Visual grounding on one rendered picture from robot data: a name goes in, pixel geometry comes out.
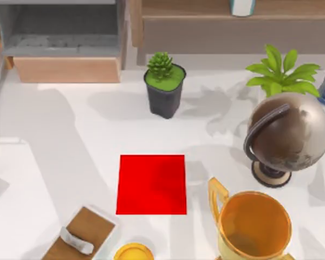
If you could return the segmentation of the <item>white and teal can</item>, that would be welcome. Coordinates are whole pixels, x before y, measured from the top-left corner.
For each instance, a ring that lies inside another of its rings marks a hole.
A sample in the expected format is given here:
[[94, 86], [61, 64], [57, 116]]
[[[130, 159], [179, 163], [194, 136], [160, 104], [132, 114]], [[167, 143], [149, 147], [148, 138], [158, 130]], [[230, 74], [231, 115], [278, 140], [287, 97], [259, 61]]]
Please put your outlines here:
[[229, 0], [232, 16], [248, 17], [254, 13], [256, 0]]

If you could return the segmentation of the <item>gold trophy cup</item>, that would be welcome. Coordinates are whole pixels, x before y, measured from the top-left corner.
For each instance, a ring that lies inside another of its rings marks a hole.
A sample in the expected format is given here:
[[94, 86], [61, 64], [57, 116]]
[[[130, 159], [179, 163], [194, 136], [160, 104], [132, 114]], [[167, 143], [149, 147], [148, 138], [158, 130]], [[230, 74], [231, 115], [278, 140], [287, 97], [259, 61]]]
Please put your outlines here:
[[216, 260], [295, 260], [285, 252], [291, 220], [276, 199], [258, 191], [230, 195], [215, 177], [208, 182], [208, 196], [218, 229]]

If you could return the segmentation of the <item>yellow round cup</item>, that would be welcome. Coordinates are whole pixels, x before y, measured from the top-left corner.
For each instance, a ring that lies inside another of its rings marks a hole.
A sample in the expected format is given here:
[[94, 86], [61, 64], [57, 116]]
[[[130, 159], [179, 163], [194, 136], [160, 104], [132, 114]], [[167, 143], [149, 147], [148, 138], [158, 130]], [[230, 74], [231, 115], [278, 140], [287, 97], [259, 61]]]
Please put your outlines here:
[[113, 260], [154, 260], [154, 256], [147, 246], [128, 243], [117, 250]]

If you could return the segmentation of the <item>wooden tissue box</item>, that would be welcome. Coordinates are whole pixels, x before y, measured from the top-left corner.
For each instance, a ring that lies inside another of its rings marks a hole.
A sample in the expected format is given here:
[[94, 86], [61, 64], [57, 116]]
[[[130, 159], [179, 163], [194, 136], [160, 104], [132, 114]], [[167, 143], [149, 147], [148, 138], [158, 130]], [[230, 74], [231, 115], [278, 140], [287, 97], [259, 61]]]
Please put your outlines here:
[[112, 260], [120, 238], [120, 221], [115, 215], [95, 206], [80, 207], [64, 224], [75, 237], [94, 245], [91, 255], [84, 255], [66, 244], [57, 233], [41, 260]]

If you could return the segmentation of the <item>pale wooden drawer front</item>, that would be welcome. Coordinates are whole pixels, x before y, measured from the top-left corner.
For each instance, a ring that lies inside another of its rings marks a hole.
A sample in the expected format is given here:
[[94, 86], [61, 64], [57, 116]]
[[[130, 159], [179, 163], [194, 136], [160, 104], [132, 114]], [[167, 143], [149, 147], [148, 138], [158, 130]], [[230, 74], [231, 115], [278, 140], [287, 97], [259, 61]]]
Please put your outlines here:
[[117, 57], [14, 57], [13, 61], [25, 83], [120, 82]]

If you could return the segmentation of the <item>pulled-out wooden drawer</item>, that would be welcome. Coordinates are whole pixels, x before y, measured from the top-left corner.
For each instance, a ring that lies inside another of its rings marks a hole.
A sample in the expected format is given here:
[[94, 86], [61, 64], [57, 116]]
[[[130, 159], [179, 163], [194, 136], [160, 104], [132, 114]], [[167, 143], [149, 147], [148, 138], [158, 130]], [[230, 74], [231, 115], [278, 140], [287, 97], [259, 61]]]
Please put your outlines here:
[[16, 68], [14, 57], [117, 57], [122, 70], [125, 7], [125, 0], [0, 0], [4, 63]]

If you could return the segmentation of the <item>wooden open shelf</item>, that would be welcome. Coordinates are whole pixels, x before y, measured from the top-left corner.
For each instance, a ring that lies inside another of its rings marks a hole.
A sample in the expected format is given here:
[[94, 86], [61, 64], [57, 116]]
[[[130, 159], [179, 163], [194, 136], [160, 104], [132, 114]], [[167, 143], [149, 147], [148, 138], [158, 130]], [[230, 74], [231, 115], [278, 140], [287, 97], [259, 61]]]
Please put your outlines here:
[[132, 45], [144, 55], [235, 55], [247, 59], [266, 44], [281, 52], [325, 55], [325, 0], [256, 0], [236, 17], [229, 0], [127, 0]]

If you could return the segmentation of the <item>brown globe on stand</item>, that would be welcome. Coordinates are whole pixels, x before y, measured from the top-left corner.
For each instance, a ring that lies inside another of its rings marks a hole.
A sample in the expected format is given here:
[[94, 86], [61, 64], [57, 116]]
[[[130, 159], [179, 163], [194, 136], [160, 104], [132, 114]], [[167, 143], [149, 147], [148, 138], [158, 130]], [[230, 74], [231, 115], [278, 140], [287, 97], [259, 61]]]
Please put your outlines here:
[[243, 150], [251, 172], [266, 187], [286, 185], [293, 172], [317, 163], [325, 154], [325, 111], [316, 97], [280, 93], [253, 110]]

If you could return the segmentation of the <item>flat red square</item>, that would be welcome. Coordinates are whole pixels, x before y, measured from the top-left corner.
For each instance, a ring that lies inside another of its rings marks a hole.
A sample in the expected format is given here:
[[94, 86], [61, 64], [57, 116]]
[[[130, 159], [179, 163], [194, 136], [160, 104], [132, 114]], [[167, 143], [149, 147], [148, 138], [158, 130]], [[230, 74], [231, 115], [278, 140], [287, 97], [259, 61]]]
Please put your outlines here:
[[121, 155], [116, 214], [187, 214], [185, 156]]

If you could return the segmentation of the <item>leafy green plant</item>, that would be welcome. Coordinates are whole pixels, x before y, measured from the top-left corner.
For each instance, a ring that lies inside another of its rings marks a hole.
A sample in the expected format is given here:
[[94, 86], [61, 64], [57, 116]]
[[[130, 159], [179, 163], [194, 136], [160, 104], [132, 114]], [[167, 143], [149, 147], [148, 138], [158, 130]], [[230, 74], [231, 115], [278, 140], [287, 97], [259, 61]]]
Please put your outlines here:
[[273, 45], [265, 46], [266, 58], [260, 63], [254, 63], [246, 67], [246, 70], [257, 74], [246, 83], [246, 86], [259, 86], [271, 97], [285, 92], [311, 94], [320, 97], [319, 91], [314, 85], [314, 75], [320, 70], [320, 66], [314, 63], [305, 63], [295, 66], [298, 52], [289, 50], [284, 56]]

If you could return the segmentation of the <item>black pot with green plant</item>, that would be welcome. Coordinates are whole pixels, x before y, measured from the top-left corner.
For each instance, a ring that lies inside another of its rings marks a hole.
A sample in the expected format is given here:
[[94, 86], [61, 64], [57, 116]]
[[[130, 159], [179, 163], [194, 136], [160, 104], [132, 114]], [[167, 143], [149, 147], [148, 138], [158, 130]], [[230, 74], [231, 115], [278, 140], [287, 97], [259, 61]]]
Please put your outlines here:
[[144, 82], [151, 113], [165, 119], [174, 116], [180, 106], [186, 70], [173, 62], [167, 52], [156, 52], [147, 64]]

